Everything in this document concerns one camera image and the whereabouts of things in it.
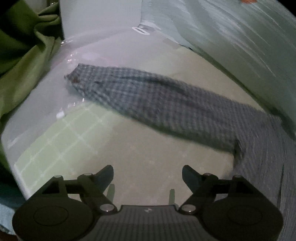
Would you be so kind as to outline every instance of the light blue cloth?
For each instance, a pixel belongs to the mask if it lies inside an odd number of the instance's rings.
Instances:
[[[12,227],[12,217],[14,213],[14,209],[0,203],[0,231],[7,234],[15,235]]]

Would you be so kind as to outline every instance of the tile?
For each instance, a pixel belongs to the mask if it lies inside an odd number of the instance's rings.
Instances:
[[[30,152],[32,156],[35,156],[42,148],[48,143],[47,136],[42,135],[38,137],[30,146]]]
[[[55,175],[69,175],[71,173],[71,171],[69,170],[69,167],[67,165],[65,165],[65,163],[63,162],[63,160],[58,159],[57,162],[55,163],[54,166],[52,166],[50,169],[48,169],[45,173],[44,173],[44,177],[46,179],[50,179]]]
[[[87,165],[87,162],[92,155],[93,154],[87,145],[79,140],[72,148],[68,149],[62,155],[62,158],[71,168],[77,171],[81,166]]]
[[[82,114],[84,114],[85,112],[85,108],[84,106],[80,106],[78,107],[78,110],[75,110],[75,111],[72,111],[70,112],[69,114],[67,114],[65,117],[64,117],[64,121],[66,122],[71,122],[73,119],[77,118],[78,116],[81,116]]]
[[[60,152],[63,153],[68,147],[70,147],[77,137],[69,129],[63,129],[55,138],[52,139],[51,144]]]
[[[106,108],[100,106],[99,104],[92,104],[89,107],[89,111],[98,118],[102,118],[109,112]]]
[[[60,133],[66,127],[63,120],[58,120],[44,133],[48,139],[52,139],[56,134]]]
[[[69,175],[63,175],[64,180],[74,180],[77,179],[79,175],[77,174],[69,174]]]
[[[79,194],[68,194],[68,197],[81,202]]]
[[[226,155],[224,152],[210,150],[206,159],[197,163],[192,163],[191,167],[199,172],[197,169],[203,173],[212,173],[217,177],[221,178],[223,176],[224,170],[226,168]]]
[[[123,135],[111,132],[108,142],[98,150],[98,161],[108,164],[124,165],[124,157],[135,150],[133,133]]]
[[[96,117],[89,111],[83,113],[71,122],[71,129],[81,135],[97,122]]]
[[[33,187],[31,187],[31,189],[30,189],[31,195],[33,195],[35,192],[37,192],[45,183],[46,182],[43,182],[42,179],[40,181],[38,181]]]
[[[231,171],[233,170],[233,161],[234,161],[233,156],[231,155],[226,156],[225,166],[224,166],[222,176],[228,176],[231,173]]]
[[[30,149],[28,148],[19,157],[19,159],[15,163],[15,167],[17,167],[19,171],[22,171],[25,168],[25,166],[29,163],[30,160],[31,160],[31,152],[30,152]]]
[[[150,198],[143,190],[132,185],[121,200],[122,205],[151,205]]]
[[[184,138],[170,135],[167,136],[167,140],[172,147],[176,148],[182,154],[186,152],[186,150],[191,144],[193,144],[191,140],[186,140]]]
[[[140,151],[144,151],[145,155],[155,153],[159,151],[161,147],[172,149],[172,145],[169,144],[167,136],[153,128],[141,126],[137,133],[136,148]]]
[[[113,130],[118,130],[122,128],[121,124],[124,124],[126,119],[128,118],[115,111],[108,111],[108,113],[102,117],[102,124]]]
[[[203,162],[212,151],[214,150],[208,146],[192,142],[185,152],[185,159],[189,161]]]
[[[58,159],[58,153],[52,145],[47,145],[41,152],[39,152],[34,161],[37,167],[44,172],[50,165]]]
[[[101,123],[97,123],[81,136],[85,142],[95,151],[99,151],[107,145],[112,138],[112,130],[106,128]]]
[[[117,126],[115,132],[118,136],[125,137],[126,141],[130,143],[142,143],[149,136],[149,132],[155,131],[136,120],[124,118],[124,121]]]
[[[31,162],[27,168],[22,172],[22,179],[25,181],[26,186],[30,188],[41,177],[41,171],[38,164]]]
[[[119,170],[124,174],[124,180],[144,196],[155,197],[163,184],[175,176],[173,162],[167,163],[167,167],[158,161],[146,161],[142,153],[131,152],[122,157],[122,162],[125,164]]]
[[[47,183],[50,179],[51,179],[52,177],[50,177],[50,178],[48,178],[48,177],[46,177],[46,176],[43,176],[39,181],[38,181],[38,183],[37,183],[37,188],[39,189],[39,188],[41,188],[45,183]]]
[[[69,163],[69,165],[75,171],[77,176],[89,172],[96,174],[106,165],[112,165],[114,167],[113,163],[110,163],[104,158],[101,159],[97,154],[92,154],[91,152],[88,152],[87,156],[76,163]]]
[[[158,205],[168,205],[170,190],[175,190],[175,203],[179,206],[183,204],[191,195],[192,192],[182,180],[182,171],[177,175],[177,178],[172,179],[166,186],[156,194]]]
[[[163,170],[174,169],[183,158],[182,153],[175,146],[162,141],[161,138],[144,142],[144,145],[141,148],[136,146],[136,150],[141,152],[143,160],[155,164]]]
[[[128,204],[130,199],[128,193],[130,192],[133,183],[123,177],[123,171],[121,169],[114,168],[114,179],[112,183],[115,185],[115,195],[113,203],[120,207],[123,203]]]

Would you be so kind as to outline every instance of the orange object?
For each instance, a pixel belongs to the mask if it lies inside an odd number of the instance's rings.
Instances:
[[[257,0],[241,0],[242,3],[254,3],[254,2],[257,2]]]

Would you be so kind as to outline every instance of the green cloth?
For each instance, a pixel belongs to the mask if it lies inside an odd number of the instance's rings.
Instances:
[[[58,14],[57,3],[37,14],[19,0],[0,16],[0,118],[26,98],[58,50]],[[0,163],[9,170],[2,146]]]

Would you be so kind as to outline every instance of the gray checkered towel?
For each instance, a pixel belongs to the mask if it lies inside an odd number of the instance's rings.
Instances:
[[[296,240],[296,148],[280,118],[184,82],[130,68],[79,64],[66,78],[84,97],[123,115],[235,151],[229,177],[244,176],[268,197],[284,216],[279,240]]]

